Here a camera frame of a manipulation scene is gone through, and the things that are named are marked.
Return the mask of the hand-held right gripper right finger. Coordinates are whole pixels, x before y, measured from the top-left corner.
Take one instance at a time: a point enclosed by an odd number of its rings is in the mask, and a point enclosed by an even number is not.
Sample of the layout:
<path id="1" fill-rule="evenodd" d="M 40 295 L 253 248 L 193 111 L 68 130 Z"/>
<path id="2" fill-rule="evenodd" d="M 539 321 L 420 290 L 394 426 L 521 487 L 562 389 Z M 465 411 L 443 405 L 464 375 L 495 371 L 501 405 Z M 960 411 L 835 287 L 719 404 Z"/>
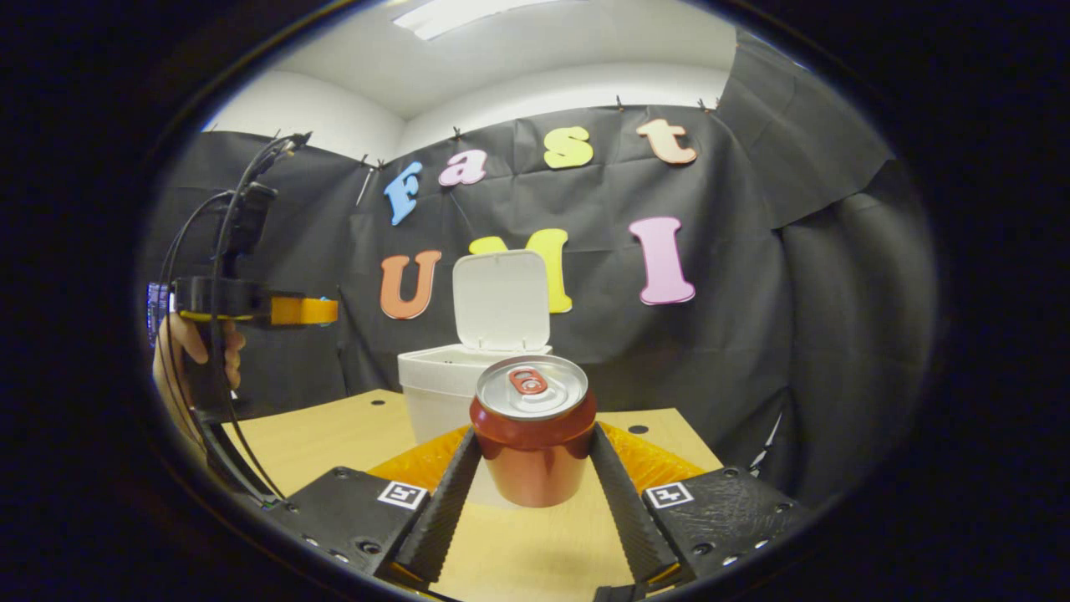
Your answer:
<path id="1" fill-rule="evenodd" d="M 603 421 L 591 461 L 638 588 L 719 578 L 799 529 L 809 511 L 749 470 L 703 472 Z"/>

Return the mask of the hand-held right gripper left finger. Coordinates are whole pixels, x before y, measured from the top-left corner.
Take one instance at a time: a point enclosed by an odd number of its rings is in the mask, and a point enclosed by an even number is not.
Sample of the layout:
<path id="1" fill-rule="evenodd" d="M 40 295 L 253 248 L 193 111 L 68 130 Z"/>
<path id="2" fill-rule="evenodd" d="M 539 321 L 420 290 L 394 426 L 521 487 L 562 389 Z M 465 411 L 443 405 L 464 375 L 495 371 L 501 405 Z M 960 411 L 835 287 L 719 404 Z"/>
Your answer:
<path id="1" fill-rule="evenodd" d="M 282 531 L 365 578 L 428 586 L 440 578 L 482 453 L 470 427 L 414 449 L 437 460 L 435 484 L 336 467 L 272 509 Z"/>

